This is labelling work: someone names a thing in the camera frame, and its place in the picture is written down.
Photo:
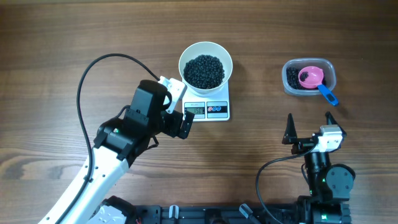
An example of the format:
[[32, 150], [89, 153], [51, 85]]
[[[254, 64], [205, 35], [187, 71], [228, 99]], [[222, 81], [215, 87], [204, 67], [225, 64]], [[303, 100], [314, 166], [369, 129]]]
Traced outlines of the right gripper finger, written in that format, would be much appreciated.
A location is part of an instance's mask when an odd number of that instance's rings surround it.
[[298, 137], [295, 129], [294, 119], [292, 113], [288, 114], [287, 125], [282, 139], [282, 144], [297, 144]]
[[342, 136], [343, 136], [343, 137], [346, 137], [346, 136], [347, 136], [346, 131], [337, 123], [337, 121], [334, 119], [334, 117], [332, 116], [332, 114], [331, 114], [329, 111], [327, 111], [327, 112], [325, 113], [325, 117], [326, 117], [326, 123], [327, 123], [327, 125], [332, 125], [332, 124], [337, 125], [337, 126], [341, 129]]

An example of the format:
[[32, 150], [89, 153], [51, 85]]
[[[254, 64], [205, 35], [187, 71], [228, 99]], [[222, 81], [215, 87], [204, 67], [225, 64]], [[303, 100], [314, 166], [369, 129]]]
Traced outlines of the pink scoop with blue handle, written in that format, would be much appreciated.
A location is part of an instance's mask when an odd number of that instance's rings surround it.
[[[308, 72], [309, 76], [304, 81], [300, 81], [300, 75], [302, 72]], [[338, 106], [339, 101], [336, 96], [323, 84], [324, 73], [323, 70], [315, 67], [315, 66], [308, 66], [304, 67], [298, 73], [298, 80], [299, 83], [306, 89], [317, 88], [320, 93], [324, 96], [324, 98], [329, 102], [329, 104], [333, 106]]]

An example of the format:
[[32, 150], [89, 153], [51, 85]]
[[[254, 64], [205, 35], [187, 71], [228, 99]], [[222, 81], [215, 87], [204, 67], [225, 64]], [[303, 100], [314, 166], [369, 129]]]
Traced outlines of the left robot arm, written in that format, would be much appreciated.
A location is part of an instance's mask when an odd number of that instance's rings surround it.
[[132, 103], [98, 128], [83, 167], [41, 222], [137, 223], [135, 206], [105, 195], [138, 156], [159, 145], [157, 134], [187, 138], [193, 114], [175, 110], [186, 90], [174, 78], [141, 81]]

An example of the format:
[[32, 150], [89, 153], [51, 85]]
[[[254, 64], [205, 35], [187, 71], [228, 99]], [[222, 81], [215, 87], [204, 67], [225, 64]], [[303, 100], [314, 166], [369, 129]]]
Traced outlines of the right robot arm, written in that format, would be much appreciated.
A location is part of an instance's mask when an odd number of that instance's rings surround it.
[[292, 145], [292, 155], [304, 158], [310, 191], [309, 196], [297, 199], [297, 223], [351, 223], [346, 202], [353, 189], [355, 171], [347, 165], [330, 162], [330, 154], [341, 148], [346, 132], [330, 112], [325, 117], [326, 124], [309, 138], [299, 138], [292, 114], [287, 117], [282, 144]]

